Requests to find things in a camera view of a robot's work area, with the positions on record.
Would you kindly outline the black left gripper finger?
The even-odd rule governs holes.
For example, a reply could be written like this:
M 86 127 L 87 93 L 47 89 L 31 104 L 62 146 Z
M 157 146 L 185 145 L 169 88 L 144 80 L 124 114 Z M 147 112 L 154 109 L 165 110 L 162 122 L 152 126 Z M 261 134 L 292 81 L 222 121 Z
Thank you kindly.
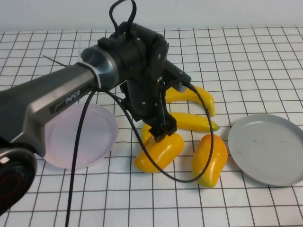
M 164 133 L 167 136 L 173 135 L 177 131 L 177 125 L 165 125 Z
M 160 142 L 164 139 L 164 131 L 162 129 L 150 129 L 150 133 L 156 142 Z

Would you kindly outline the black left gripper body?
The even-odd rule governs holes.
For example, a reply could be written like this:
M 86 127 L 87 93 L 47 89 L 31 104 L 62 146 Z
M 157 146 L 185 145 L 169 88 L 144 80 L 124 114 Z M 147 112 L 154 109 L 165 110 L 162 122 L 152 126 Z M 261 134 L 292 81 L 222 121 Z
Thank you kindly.
M 163 76 L 120 75 L 124 105 L 135 120 L 143 120 L 153 130 L 176 130 L 177 121 L 166 108 L 166 84 Z

